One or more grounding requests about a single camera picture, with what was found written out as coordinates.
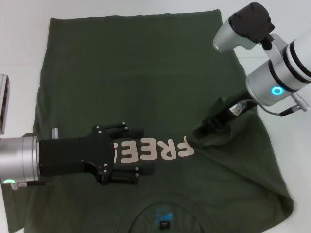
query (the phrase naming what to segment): white table surface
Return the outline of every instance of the white table surface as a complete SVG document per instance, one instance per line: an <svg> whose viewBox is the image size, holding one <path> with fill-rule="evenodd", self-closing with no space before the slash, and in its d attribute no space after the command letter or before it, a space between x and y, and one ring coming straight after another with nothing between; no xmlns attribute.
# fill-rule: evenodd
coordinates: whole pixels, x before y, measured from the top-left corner
<svg viewBox="0 0 311 233"><path fill-rule="evenodd" d="M274 33L285 41L291 42L311 29L310 1L258 2L268 9L276 26ZM20 137L32 131L51 17L133 16L200 12L218 8L222 11L224 21L249 3L248 0L0 0L0 73L8 74L11 81L4 137ZM267 60L260 46L251 51L237 48L235 52L247 74ZM306 87L300 93L311 103L310 89ZM285 99L271 107L271 110L280 112L291 104L291 99ZM308 233L311 231L311 111L280 118L259 110L259 115L266 125L281 173L295 200L294 213L266 232ZM0 232L7 231L1 200Z"/></svg>

